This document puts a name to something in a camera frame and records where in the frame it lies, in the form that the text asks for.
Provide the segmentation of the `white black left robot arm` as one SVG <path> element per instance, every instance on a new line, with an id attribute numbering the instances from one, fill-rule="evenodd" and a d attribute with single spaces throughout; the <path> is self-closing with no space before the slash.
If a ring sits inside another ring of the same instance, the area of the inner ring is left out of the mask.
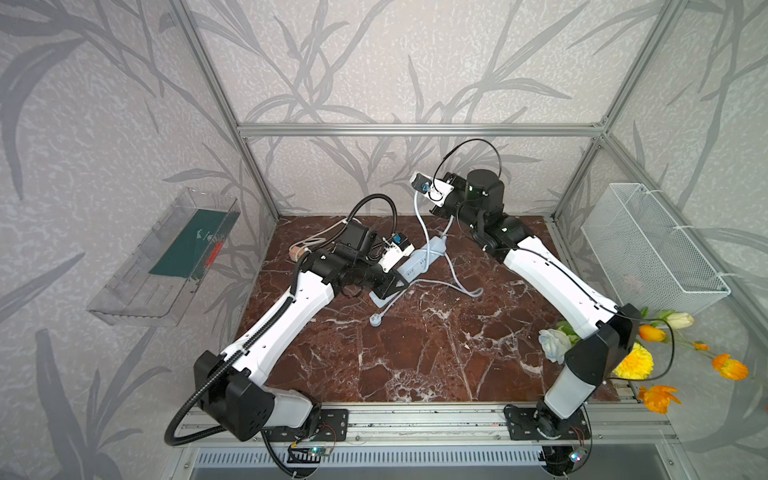
<path id="1" fill-rule="evenodd" d="M 369 288 L 386 297 L 405 285 L 395 266 L 413 251 L 405 234 L 379 237 L 356 220 L 346 221 L 328 244 L 294 248 L 296 267 L 278 301 L 221 353 L 206 351 L 195 362 L 195 403 L 216 421 L 214 432 L 227 431 L 240 441 L 273 428 L 313 433 L 320 402 L 296 390 L 269 387 L 273 368 L 345 288 Z"/>

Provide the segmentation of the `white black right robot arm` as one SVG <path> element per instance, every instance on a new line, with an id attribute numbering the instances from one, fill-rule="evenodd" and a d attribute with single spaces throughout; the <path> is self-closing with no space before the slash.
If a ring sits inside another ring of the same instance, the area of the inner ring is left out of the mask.
<path id="1" fill-rule="evenodd" d="M 449 173 L 423 191 L 432 214 L 455 218 L 474 242 L 508 270 L 533 286 L 579 337 L 563 355 L 563 368 L 535 411 L 507 410 L 510 422 L 547 439 L 567 432 L 576 412 L 632 351 L 638 310 L 618 306 L 592 289 L 550 252 L 519 218 L 505 213 L 504 183 L 498 174 L 477 169 L 466 177 Z"/>

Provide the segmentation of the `light blue power strip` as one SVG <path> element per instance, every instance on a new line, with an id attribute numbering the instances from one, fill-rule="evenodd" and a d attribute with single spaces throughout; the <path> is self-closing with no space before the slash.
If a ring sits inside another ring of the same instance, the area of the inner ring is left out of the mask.
<path id="1" fill-rule="evenodd" d="M 446 237 L 433 236 L 426 246 L 421 247 L 419 250 L 414 249 L 414 252 L 410 256 L 404 257 L 388 273 L 395 273 L 395 278 L 407 282 L 409 286 L 419 275 L 428 271 L 430 265 L 439 257 L 443 256 L 445 252 Z M 383 307 L 392 301 L 396 294 L 385 300 L 375 297 L 371 292 L 369 293 L 369 296 L 377 307 Z"/>

